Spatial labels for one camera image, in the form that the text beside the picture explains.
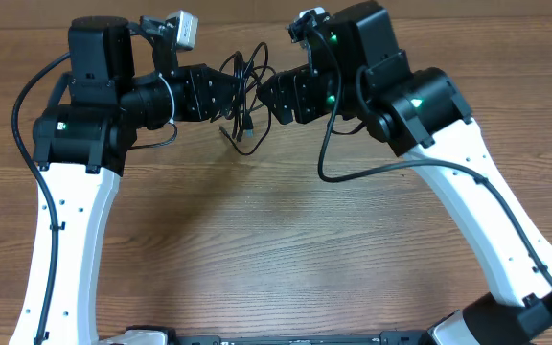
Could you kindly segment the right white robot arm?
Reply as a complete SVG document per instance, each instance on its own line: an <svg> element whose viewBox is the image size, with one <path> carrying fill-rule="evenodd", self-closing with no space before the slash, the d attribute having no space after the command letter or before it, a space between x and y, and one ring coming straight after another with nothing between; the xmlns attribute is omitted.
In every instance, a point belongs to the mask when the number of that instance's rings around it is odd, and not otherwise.
<svg viewBox="0 0 552 345"><path fill-rule="evenodd" d="M438 196L479 262L488 292L424 330L384 331L380 344L529 344L552 327L552 245L502 177L455 82L412 71L389 14L374 1L289 24L308 61L272 76L259 99L281 124L360 121Z"/></svg>

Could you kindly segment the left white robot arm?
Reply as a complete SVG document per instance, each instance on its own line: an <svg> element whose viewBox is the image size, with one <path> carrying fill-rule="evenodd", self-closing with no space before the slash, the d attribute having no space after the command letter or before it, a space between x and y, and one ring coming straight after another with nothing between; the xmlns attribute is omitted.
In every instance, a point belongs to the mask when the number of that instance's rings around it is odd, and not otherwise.
<svg viewBox="0 0 552 345"><path fill-rule="evenodd" d="M62 74L21 154L38 186L38 214L14 344L95 344L104 230L127 153L141 128L215 119L242 90L238 76L180 66L196 40L184 11L133 23L75 19Z"/></svg>

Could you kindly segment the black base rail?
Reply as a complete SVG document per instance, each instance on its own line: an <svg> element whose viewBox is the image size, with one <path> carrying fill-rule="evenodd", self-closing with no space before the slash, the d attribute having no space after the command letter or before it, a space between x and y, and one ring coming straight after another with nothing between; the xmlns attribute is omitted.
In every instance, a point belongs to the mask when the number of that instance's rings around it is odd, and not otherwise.
<svg viewBox="0 0 552 345"><path fill-rule="evenodd" d="M220 337L181 336L174 328L134 325L122 334L96 341L96 344L163 345L417 345L425 344L426 331L382 331L378 334Z"/></svg>

